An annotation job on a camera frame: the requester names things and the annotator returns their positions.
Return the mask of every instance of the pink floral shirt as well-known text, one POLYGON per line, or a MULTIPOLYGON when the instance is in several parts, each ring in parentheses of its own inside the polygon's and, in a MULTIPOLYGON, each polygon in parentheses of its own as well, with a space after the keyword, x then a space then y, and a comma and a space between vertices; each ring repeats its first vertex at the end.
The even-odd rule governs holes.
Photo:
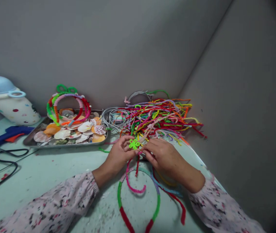
MULTIPOLYGON (((65 233, 75 215, 86 214, 98 192, 91 172, 76 175, 1 220, 0 233, 65 233)), ((214 232, 264 232, 211 181, 206 180, 198 193, 189 193, 189 198, 197 215, 214 232)))

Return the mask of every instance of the silver tray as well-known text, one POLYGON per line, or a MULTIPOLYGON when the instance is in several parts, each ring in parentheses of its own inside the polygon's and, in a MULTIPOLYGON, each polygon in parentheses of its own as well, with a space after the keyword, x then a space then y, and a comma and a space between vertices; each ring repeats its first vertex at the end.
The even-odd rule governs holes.
MULTIPOLYGON (((103 110, 91 110, 91 112, 97 112, 99 115, 102 114, 103 110)), ((87 143, 78 143, 78 144, 65 144, 65 145, 38 145, 36 141, 34 141, 33 137, 37 132, 45 130, 45 126, 53 123, 51 119, 48 117, 45 117, 43 121, 34 129, 32 132, 24 139, 23 144, 25 147, 30 147, 30 148, 36 148, 36 149, 43 149, 43 148, 67 148, 67 147, 79 147, 79 146, 100 146, 103 145, 107 139, 108 136, 108 131, 105 134, 105 140, 102 142, 87 142, 87 143)))

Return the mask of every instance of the hot glue gun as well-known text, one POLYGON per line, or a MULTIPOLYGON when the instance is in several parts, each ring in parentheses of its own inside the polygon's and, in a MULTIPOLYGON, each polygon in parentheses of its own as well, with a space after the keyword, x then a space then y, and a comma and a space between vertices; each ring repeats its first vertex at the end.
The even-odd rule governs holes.
POLYGON ((5 130, 5 134, 0 136, 0 146, 6 142, 14 142, 19 136, 28 135, 34 130, 33 127, 11 126, 5 130))

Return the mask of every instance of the pipe cleaner headband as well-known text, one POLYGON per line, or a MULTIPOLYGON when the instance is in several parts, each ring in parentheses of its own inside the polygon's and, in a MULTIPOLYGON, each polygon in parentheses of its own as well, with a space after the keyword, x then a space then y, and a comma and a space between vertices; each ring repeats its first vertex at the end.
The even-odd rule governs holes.
MULTIPOLYGON (((128 170, 128 173, 132 172, 134 170, 134 168, 131 168, 128 170)), ((150 176, 150 173, 142 168, 142 167, 139 167, 139 170, 146 173, 148 176, 150 176)), ((120 182, 119 182, 119 187, 118 187, 118 204, 119 204, 119 208, 120 208, 120 212, 121 212, 121 215, 122 215, 122 218, 127 226, 127 228, 129 229, 130 233, 135 233, 135 230, 134 228, 132 227, 132 224, 131 222, 129 221, 124 209, 123 209, 123 206, 122 206, 122 201, 121 201, 121 189, 122 189, 122 183, 125 179, 127 175, 127 172, 122 176, 122 178, 120 179, 120 182)), ((150 219, 150 222, 149 224, 147 225, 146 229, 145 229, 145 232, 146 233, 149 233, 150 230, 151 230, 151 227, 153 226, 153 223, 155 222, 155 219, 157 218, 157 215, 160 211, 160 205, 161 205, 161 196, 160 196, 160 190, 158 188, 158 185, 154 182, 154 185, 155 185, 155 188, 156 188, 156 193, 157 193, 157 205, 156 205, 156 209, 155 209, 155 212, 152 216, 152 218, 150 219)))
POLYGON ((87 100, 85 99, 84 95, 78 95, 76 88, 74 88, 74 87, 67 88, 63 84, 57 85, 57 92, 58 93, 55 93, 50 98, 50 100, 48 101, 48 103, 46 105, 46 110, 47 110, 48 116, 54 121, 54 123, 57 126, 60 125, 59 119, 63 118, 58 113, 57 105, 60 100, 62 100, 65 97, 68 97, 68 96, 74 97, 78 101, 79 107, 80 107, 80 110, 79 110, 79 113, 77 114, 77 116, 72 121, 68 122, 68 127, 70 127, 72 124, 82 123, 87 120, 87 118, 90 116, 91 109, 90 109, 90 105, 87 102, 87 100), (85 110, 85 117, 83 119, 78 120, 78 118, 82 115, 83 110, 85 110))

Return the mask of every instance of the table surface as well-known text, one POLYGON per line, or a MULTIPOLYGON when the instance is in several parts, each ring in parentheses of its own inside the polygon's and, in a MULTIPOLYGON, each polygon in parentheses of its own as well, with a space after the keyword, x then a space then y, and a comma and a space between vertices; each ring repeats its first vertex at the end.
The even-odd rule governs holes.
MULTIPOLYGON (((0 135, 12 125, 7 119, 2 119, 0 135)), ((6 143, 1 148, 5 150, 25 148, 22 144, 25 137, 20 137, 14 143, 6 143)), ((116 137, 111 136, 107 141, 115 139, 116 137)), ((210 177, 210 173, 194 150, 184 144, 182 146, 176 144, 175 147, 187 162, 199 169, 207 178, 210 177)), ((104 145, 102 148, 110 150, 111 145, 104 145)), ((106 157, 107 154, 99 151, 97 146, 30 149, 28 156, 18 161, 19 168, 16 173, 0 185, 0 219, 11 215, 17 208, 41 196, 61 181, 98 168, 106 157)), ((0 154, 0 159, 17 161, 20 158, 0 154)), ((150 169, 149 163, 140 163, 140 166, 150 169)), ((0 163, 0 179, 12 170, 13 166, 7 167, 0 163)), ((125 170, 99 192, 87 215, 76 220, 77 223, 71 232, 129 232, 121 217, 117 202, 118 183, 124 172, 125 170)), ((121 190, 122 204, 133 228, 136 232, 144 232, 156 208, 156 190, 150 177, 142 172, 138 174, 138 177, 135 177, 132 172, 129 179, 134 188, 141 189, 144 184, 147 186, 146 193, 140 196, 132 193, 126 182, 123 183, 121 190)), ((187 196, 182 200, 187 210, 183 226, 180 222, 180 205, 162 190, 160 193, 160 211, 151 232, 210 232, 193 211, 187 196)))

